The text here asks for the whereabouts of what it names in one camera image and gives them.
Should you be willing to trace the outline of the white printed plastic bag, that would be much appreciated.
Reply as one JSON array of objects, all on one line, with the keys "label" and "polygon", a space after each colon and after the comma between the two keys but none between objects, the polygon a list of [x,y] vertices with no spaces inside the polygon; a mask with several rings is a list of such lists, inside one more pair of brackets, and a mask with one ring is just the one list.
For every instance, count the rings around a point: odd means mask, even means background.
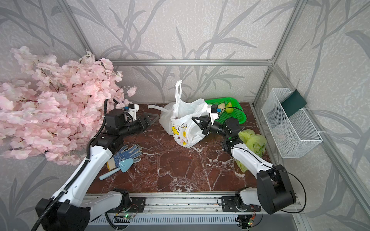
[{"label": "white printed plastic bag", "polygon": [[206,115],[208,105],[204,99],[186,103],[181,97],[182,80],[178,80],[175,85],[175,104],[172,106],[171,128],[175,141],[182,147],[190,148],[205,137],[192,118]]}]

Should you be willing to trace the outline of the light green plastic bag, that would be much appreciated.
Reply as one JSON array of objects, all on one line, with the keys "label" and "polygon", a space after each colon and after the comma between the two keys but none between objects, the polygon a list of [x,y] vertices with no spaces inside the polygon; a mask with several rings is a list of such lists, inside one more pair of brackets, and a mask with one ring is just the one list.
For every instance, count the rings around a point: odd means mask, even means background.
[{"label": "light green plastic bag", "polygon": [[262,157],[266,150],[267,140],[260,134],[255,134],[253,130],[247,129],[238,133],[241,143],[232,147],[232,157],[237,161],[239,168],[246,172],[247,170],[257,178],[261,170],[269,170]]}]

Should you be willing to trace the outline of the white cartoon plastic bag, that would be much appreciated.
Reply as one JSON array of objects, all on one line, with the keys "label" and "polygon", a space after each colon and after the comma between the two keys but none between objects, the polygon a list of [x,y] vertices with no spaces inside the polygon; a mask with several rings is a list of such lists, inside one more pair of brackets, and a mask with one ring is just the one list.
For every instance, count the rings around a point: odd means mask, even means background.
[{"label": "white cartoon plastic bag", "polygon": [[179,103],[169,103],[164,107],[149,105],[148,109],[156,109],[161,111],[159,119],[161,126],[169,135],[179,136]]}]

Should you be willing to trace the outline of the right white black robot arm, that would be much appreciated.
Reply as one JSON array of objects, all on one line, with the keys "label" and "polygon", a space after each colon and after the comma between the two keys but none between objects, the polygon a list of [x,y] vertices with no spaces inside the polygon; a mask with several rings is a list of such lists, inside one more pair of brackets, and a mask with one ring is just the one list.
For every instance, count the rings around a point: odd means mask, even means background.
[{"label": "right white black robot arm", "polygon": [[229,118],[223,124],[212,122],[210,116],[193,117],[202,134],[215,133],[224,137],[222,149],[235,160],[241,162],[256,178],[257,188],[245,188],[236,192],[235,205],[244,210],[246,206],[256,205],[272,215],[296,203],[297,198],[289,173],[282,165],[273,165],[255,154],[239,137],[240,123]]}]

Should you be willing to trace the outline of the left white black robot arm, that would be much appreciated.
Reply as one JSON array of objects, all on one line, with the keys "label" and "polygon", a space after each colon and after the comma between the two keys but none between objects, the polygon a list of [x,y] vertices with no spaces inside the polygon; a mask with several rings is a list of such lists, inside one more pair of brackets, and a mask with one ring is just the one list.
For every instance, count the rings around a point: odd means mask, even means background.
[{"label": "left white black robot arm", "polygon": [[46,231],[83,231],[88,223],[112,209],[126,209],[133,204],[127,190],[114,189],[87,203],[83,199],[101,168],[118,151],[124,138],[141,134],[159,115],[144,113],[127,122],[125,111],[105,112],[98,133],[87,144],[87,155],[67,182],[49,199],[36,207],[38,220],[32,230],[42,226]]}]

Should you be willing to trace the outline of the green plastic basket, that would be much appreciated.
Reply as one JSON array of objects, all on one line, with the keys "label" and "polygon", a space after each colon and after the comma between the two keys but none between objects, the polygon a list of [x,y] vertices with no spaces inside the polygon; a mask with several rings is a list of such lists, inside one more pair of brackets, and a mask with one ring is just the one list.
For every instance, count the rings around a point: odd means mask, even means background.
[{"label": "green plastic basket", "polygon": [[219,116],[219,119],[216,121],[219,123],[224,123],[228,118],[237,118],[240,124],[243,124],[247,121],[247,116],[242,109],[240,103],[231,97],[224,97],[224,98],[217,98],[217,99],[210,99],[210,100],[205,100],[205,102],[209,105],[220,105],[220,104],[225,104],[226,107],[228,107],[229,104],[231,104],[230,107],[232,107],[234,110],[232,113],[226,112],[226,109],[224,112],[222,112]]}]

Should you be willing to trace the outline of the green pear top right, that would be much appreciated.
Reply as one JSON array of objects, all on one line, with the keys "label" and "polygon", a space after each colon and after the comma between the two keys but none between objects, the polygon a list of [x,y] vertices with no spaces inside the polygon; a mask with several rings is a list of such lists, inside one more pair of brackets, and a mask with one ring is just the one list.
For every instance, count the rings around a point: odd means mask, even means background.
[{"label": "green pear top right", "polygon": [[231,102],[229,102],[226,106],[225,106],[225,112],[228,113],[228,114],[231,114],[234,112],[234,107],[232,105]]}]

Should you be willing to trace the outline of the cream pear top centre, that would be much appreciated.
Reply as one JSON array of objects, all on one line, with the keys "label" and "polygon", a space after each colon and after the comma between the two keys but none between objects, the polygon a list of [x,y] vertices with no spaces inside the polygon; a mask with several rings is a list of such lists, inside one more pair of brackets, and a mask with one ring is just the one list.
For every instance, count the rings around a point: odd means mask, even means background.
[{"label": "cream pear top centre", "polygon": [[223,113],[224,110],[225,110],[225,108],[226,108],[226,104],[225,103],[221,103],[221,104],[218,105],[218,111],[220,113]]}]

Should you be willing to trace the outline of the light blue spatula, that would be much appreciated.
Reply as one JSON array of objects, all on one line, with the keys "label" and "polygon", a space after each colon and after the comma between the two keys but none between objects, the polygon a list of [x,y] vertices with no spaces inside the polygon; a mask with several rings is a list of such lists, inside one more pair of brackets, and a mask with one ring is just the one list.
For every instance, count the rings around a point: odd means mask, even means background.
[{"label": "light blue spatula", "polygon": [[99,176],[99,180],[104,180],[108,177],[110,177],[111,175],[113,175],[114,173],[118,172],[118,171],[121,171],[121,172],[126,172],[134,163],[134,160],[132,158],[129,158],[129,159],[126,159],[126,160],[122,160],[119,162],[119,167]]}]

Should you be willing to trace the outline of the pink artificial blossom tree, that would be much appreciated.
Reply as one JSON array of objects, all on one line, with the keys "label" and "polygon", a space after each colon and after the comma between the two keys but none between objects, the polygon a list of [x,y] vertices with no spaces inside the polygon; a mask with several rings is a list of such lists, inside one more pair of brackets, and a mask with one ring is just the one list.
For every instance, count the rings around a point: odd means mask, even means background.
[{"label": "pink artificial blossom tree", "polygon": [[44,157],[78,165],[103,122],[103,110],[124,108],[136,86],[120,87],[123,75],[105,58],[87,52],[63,65],[54,55],[13,48],[21,71],[32,81],[1,84],[1,157]]}]

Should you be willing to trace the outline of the dark green card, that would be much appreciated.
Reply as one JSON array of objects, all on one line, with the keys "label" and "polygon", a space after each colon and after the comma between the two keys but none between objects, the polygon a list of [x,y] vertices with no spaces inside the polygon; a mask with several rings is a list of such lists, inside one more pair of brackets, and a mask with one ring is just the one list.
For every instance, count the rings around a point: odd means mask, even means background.
[{"label": "dark green card", "polygon": [[306,100],[303,98],[303,96],[300,94],[298,90],[292,92],[281,102],[281,106],[284,112],[286,113],[287,117],[291,117],[306,105],[307,105]]}]

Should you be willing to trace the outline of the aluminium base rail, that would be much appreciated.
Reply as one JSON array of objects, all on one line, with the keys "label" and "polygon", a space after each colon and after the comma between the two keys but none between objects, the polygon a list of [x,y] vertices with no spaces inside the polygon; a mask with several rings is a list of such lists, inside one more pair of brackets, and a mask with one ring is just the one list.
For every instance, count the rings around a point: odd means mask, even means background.
[{"label": "aluminium base rail", "polygon": [[238,206],[233,191],[131,193],[132,206],[113,208],[92,225],[201,225],[236,224],[252,228],[269,214],[256,202]]}]

